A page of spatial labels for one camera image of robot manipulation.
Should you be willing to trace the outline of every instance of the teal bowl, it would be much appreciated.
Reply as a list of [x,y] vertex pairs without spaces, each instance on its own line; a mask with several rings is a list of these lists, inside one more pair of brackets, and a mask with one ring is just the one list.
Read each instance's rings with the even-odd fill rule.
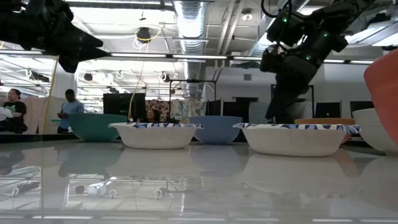
[[118,130],[108,128],[111,123],[124,123],[127,116],[115,114],[70,113],[70,127],[80,139],[91,142],[112,141],[119,137]]

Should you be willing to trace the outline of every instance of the man in blue shirt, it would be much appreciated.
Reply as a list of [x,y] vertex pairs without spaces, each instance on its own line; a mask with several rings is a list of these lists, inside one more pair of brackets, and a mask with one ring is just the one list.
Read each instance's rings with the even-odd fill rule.
[[80,101],[76,100],[75,92],[73,90],[67,90],[65,92],[65,98],[67,102],[62,103],[61,112],[58,117],[61,118],[60,126],[58,127],[58,134],[69,133],[69,115],[70,113],[84,113],[85,106]]

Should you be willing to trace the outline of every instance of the yellow cable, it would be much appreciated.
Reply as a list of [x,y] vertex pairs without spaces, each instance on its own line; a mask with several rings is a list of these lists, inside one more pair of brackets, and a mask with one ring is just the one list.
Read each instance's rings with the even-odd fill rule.
[[[145,53],[148,53],[148,48],[149,48],[149,42],[147,43],[147,48],[145,50]],[[134,95],[136,94],[139,82],[141,81],[142,71],[144,71],[144,65],[145,65],[145,61],[142,63],[141,72],[140,72],[139,77],[138,77],[138,82],[137,82],[136,88],[134,89],[134,92],[132,93],[132,97],[130,99],[129,114],[128,114],[128,118],[129,119],[131,119],[131,104],[132,104],[132,100],[134,99]]]
[[150,40],[156,38],[156,37],[160,34],[161,31],[162,31],[162,28],[160,27],[160,28],[159,28],[159,31],[157,32],[157,34],[156,34],[154,37],[151,37],[151,38],[149,38],[149,39],[142,39],[142,38],[137,37],[137,33],[138,33],[138,30],[137,30],[137,31],[136,31],[136,38],[139,39],[139,40],[143,40],[143,41],[150,41]]
[[52,92],[52,88],[54,86],[54,80],[55,80],[55,76],[57,74],[57,66],[58,66],[58,60],[59,60],[60,56],[58,55],[57,58],[55,59],[55,65],[54,65],[54,69],[52,72],[52,78],[51,78],[51,87],[50,87],[50,93],[48,96],[48,101],[47,101],[47,106],[45,107],[45,115],[44,115],[44,127],[43,127],[43,134],[45,134],[46,130],[47,130],[47,116],[49,114],[49,106],[50,106],[50,99],[51,99],[51,92]]

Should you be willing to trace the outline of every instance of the ductwork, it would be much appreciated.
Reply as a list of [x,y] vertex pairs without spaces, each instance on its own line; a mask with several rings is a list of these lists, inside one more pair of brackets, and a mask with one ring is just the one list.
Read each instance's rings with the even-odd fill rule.
[[[301,10],[310,0],[292,0],[292,10],[299,11]],[[273,14],[277,14],[278,9],[282,8],[286,4],[287,0],[280,0],[277,5],[277,9],[273,11]],[[247,52],[247,56],[252,57],[261,57],[262,53],[270,44],[269,40],[267,40],[267,33],[265,32],[273,18],[264,16],[260,22],[260,35],[259,40],[253,45],[253,47]]]
[[[200,1],[175,1],[177,13],[177,27],[179,36],[184,38],[204,38],[206,26],[207,3]],[[181,41],[181,49],[184,54],[201,55],[205,53],[205,43],[200,40]],[[204,80],[204,63],[184,62],[184,74],[186,79]],[[203,84],[187,84],[189,98],[200,98]]]

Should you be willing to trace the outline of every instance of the blue patterned rim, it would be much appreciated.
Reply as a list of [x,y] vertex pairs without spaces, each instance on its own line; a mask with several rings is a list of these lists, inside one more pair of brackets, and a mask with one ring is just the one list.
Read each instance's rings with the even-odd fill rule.
[[172,124],[172,123],[135,123],[135,122],[128,122],[128,123],[114,123],[110,124],[109,127],[113,127],[115,125],[121,125],[131,128],[200,128],[203,129],[204,127],[200,124]]
[[361,132],[359,125],[345,124],[249,124],[239,123],[233,126],[240,129],[259,129],[259,128],[285,128],[302,130],[340,130],[348,134],[358,134]]

